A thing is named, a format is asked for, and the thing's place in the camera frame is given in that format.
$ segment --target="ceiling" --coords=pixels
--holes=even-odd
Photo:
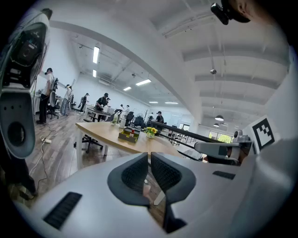
[[[123,93],[147,104],[150,101],[178,102],[166,87],[125,55],[87,36],[72,32],[69,32],[69,36],[82,74],[92,76],[95,69],[98,80],[109,83],[111,87],[121,91],[129,86],[132,89]],[[93,63],[94,46],[100,48],[98,64]],[[151,82],[141,86],[135,85],[146,79],[150,79]]]
[[[109,0],[106,3],[134,9],[152,22],[184,60],[188,76],[202,99],[204,117],[209,121],[221,114],[226,123],[243,128],[266,114],[265,104],[278,89],[289,65],[288,44],[278,28],[233,20],[225,26],[210,11],[209,0]],[[97,43],[83,36],[75,40],[90,48]],[[82,69],[91,72],[93,51],[83,47],[77,53]],[[176,100],[151,76],[150,85],[135,90],[135,83],[146,79],[148,73],[108,46],[102,46],[99,61],[102,77],[107,76],[122,88],[132,86],[129,93],[136,98],[144,102]],[[212,61],[215,75],[210,73]]]

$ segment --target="box on desk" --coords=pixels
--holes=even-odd
[[[133,142],[135,143],[138,138],[139,138],[139,135],[140,135],[140,131],[138,130],[135,130],[135,134],[134,134],[134,137],[130,137],[129,134],[131,133],[133,129],[129,128],[129,127],[126,127],[123,129],[123,132],[120,132],[119,133],[119,136],[118,138],[120,139],[124,139],[124,140],[127,140],[129,142]]]

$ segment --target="wooden floor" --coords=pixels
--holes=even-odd
[[[52,143],[44,144],[42,147],[44,151],[43,161],[45,163],[48,179],[40,181],[38,187],[38,197],[42,196],[48,190],[52,189],[77,171],[76,149],[74,148],[74,142],[76,141],[75,123],[82,122],[83,118],[83,114],[78,115],[77,111],[72,111],[68,116],[60,116],[59,119],[55,117],[51,120],[50,115],[48,115],[47,123],[45,125],[35,124],[35,148],[31,156],[26,159],[26,162],[30,171],[30,175],[35,180],[36,187],[38,181],[46,177],[42,160],[40,160],[37,166],[34,168],[42,155],[42,141],[40,140],[40,136],[49,135],[50,131],[55,131],[52,132],[51,135],[57,134],[54,137],[49,136],[48,139],[51,139]],[[86,153],[85,150],[82,150],[82,160],[84,167],[98,163],[104,163],[107,160],[119,159],[120,157],[129,155],[128,153],[119,151],[111,146],[109,146],[108,154],[106,156],[102,156],[100,147],[97,145],[91,145],[89,153]],[[148,181],[147,185],[151,186],[149,197],[152,205],[149,209],[149,212],[158,222],[158,224],[162,226],[165,199],[158,206],[153,205],[153,201],[156,199],[161,189],[155,181],[150,167],[146,179]],[[36,197],[33,200],[25,201],[18,196],[18,191],[14,187],[12,187],[9,192],[11,193],[10,195],[13,199],[24,203],[28,207],[31,207],[32,204],[34,204],[34,202],[38,199],[38,197]]]

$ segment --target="desk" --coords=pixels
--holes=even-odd
[[[91,113],[95,113],[95,117],[98,117],[98,115],[102,115],[102,116],[111,116],[112,114],[106,113],[106,112],[102,112],[93,108],[86,108],[86,113],[85,113],[85,119],[88,119],[88,111],[90,111]]]
[[[84,134],[99,141],[99,143],[103,146],[103,155],[107,155],[108,146],[110,145],[133,154],[147,152],[149,157],[151,152],[163,152],[177,157],[182,157],[169,141],[158,137],[149,139],[143,132],[140,133],[139,139],[136,143],[119,139],[119,132],[123,131],[123,129],[119,128],[119,124],[112,126],[110,122],[79,122],[76,123],[76,126],[78,127],[76,139],[78,169],[83,167],[81,150],[82,137]]]

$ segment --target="table leg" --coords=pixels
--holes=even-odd
[[[85,119],[87,119],[87,115],[88,115],[88,107],[86,106],[86,110],[85,110]]]
[[[165,197],[166,195],[163,193],[163,191],[161,191],[159,193],[159,195],[157,196],[157,198],[154,200],[153,204],[154,205],[158,205],[160,204],[160,202],[163,200],[163,198]]]
[[[78,164],[78,170],[83,168],[83,162],[82,162],[82,138],[83,133],[78,128],[77,134],[76,134],[76,161]]]
[[[107,155],[108,154],[108,145],[103,145],[102,147],[102,155]]]

